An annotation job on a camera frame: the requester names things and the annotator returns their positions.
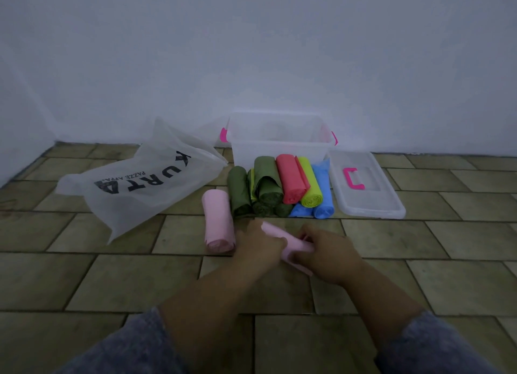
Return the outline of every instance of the light pink roll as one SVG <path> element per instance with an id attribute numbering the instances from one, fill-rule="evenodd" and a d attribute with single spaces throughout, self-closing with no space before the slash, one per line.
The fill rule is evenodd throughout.
<path id="1" fill-rule="evenodd" d="M 289 261 L 289 255 L 291 254 L 291 252 L 313 252 L 314 246 L 312 245 L 312 243 L 302 241 L 292 236 L 288 232 L 282 230 L 280 227 L 276 227 L 266 221 L 262 223 L 262 231 L 270 237 L 286 238 L 288 241 L 288 245 L 282 252 L 282 260 L 299 269 L 301 272 L 307 273 L 309 276 L 312 276 L 312 272 L 309 271 L 306 267 L 294 264 Z"/>
<path id="2" fill-rule="evenodd" d="M 205 244 L 214 253 L 235 248 L 235 231 L 228 193 L 210 189 L 201 198 L 205 210 Z"/>

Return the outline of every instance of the plastic bag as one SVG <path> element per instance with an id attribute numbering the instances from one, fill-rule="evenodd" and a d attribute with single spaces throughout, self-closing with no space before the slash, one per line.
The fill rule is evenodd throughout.
<path id="1" fill-rule="evenodd" d="M 135 156 L 69 174 L 56 193 L 82 195 L 112 233 L 108 243 L 215 179 L 228 162 L 209 144 L 157 118 Z"/>

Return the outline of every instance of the clear plastic container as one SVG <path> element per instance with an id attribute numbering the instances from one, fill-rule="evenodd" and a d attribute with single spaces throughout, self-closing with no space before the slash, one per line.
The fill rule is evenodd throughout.
<path id="1" fill-rule="evenodd" d="M 236 166 L 253 167 L 258 156 L 292 154 L 321 162 L 329 147 L 337 144 L 327 124 L 315 115 L 233 113 L 221 141 L 232 143 Z"/>
<path id="2" fill-rule="evenodd" d="M 330 181 L 339 208 L 354 216 L 403 219 L 406 208 L 370 152 L 331 149 Z"/>

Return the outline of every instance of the person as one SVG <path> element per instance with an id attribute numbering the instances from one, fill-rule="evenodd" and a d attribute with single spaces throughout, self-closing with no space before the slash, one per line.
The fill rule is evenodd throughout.
<path id="1" fill-rule="evenodd" d="M 261 220 L 254 220 L 246 232 L 236 233 L 237 248 L 228 265 L 139 315 L 56 372 L 184 374 L 199 369 L 224 343 L 250 287 L 280 262 L 286 240 L 267 236 L 261 226 Z M 313 242 L 314 252 L 294 252 L 291 260 L 346 290 L 378 350 L 375 363 L 382 373 L 497 372 L 453 327 L 365 262 L 348 238 L 310 224 L 301 237 Z"/>

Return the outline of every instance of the hand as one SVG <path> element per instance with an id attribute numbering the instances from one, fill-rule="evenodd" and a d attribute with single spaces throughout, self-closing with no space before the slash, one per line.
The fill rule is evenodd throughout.
<path id="1" fill-rule="evenodd" d="M 345 286 L 365 264 L 348 237 L 304 224 L 297 238 L 312 242 L 314 252 L 293 252 L 290 260 L 328 283 Z"/>
<path id="2" fill-rule="evenodd" d="M 282 250 L 288 244 L 285 238 L 266 235 L 262 231 L 262 222 L 262 219 L 255 219 L 249 222 L 246 232 L 236 232 L 237 248 L 233 256 L 235 262 L 261 275 L 280 262 Z"/>

